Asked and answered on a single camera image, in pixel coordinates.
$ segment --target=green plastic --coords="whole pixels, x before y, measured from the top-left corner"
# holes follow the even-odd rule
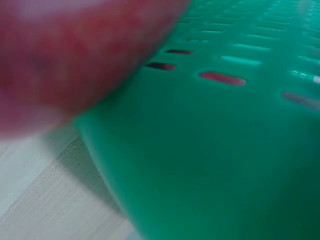
[[[320,0],[194,0],[149,62],[176,68],[75,120],[145,240],[320,239],[319,53]]]

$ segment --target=wooden table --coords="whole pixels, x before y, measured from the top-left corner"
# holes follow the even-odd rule
[[[0,143],[1,240],[125,240],[133,230],[73,125]]]

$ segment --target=ventilation slot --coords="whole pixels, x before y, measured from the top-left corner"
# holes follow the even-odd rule
[[[194,54],[195,52],[194,52],[194,51],[171,49],[171,50],[166,51],[166,53],[169,53],[169,54],[191,55],[191,54]]]
[[[199,76],[203,79],[213,80],[229,85],[235,85],[235,86],[243,86],[246,84],[246,80],[234,76],[228,76],[216,72],[203,72],[200,73]]]
[[[320,110],[320,101],[317,99],[309,98],[292,92],[283,92],[282,97],[287,101],[302,105],[309,109],[313,109],[316,111]]]
[[[191,38],[188,37],[185,39],[186,42],[188,43],[192,43],[192,44],[205,44],[208,43],[210,41],[209,38]]]
[[[160,63],[160,62],[151,62],[145,66],[148,68],[160,69],[160,70],[166,70],[166,71],[173,70],[177,67],[174,64],[167,64],[167,63]]]
[[[257,50],[257,51],[270,51],[271,48],[263,47],[263,46],[255,46],[255,45],[249,45],[249,44],[242,44],[242,43],[235,43],[233,46],[238,48],[245,48],[245,49],[251,49],[251,50]]]
[[[248,66],[254,66],[254,67],[262,64],[261,61],[252,60],[252,59],[243,58],[243,57],[236,57],[236,56],[221,56],[220,59],[230,63],[242,64],[242,65],[248,65]]]
[[[279,18],[273,18],[273,17],[264,17],[261,19],[262,21],[265,22],[271,22],[271,23],[277,23],[277,24],[289,24],[290,22],[284,19],[279,19]]]
[[[266,24],[255,24],[254,25],[256,28],[261,28],[261,29],[271,29],[271,30],[277,30],[277,31],[284,31],[285,28],[282,26],[270,26]]]

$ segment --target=red object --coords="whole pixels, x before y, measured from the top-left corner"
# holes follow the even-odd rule
[[[189,0],[1,0],[0,139],[48,131],[113,91]]]

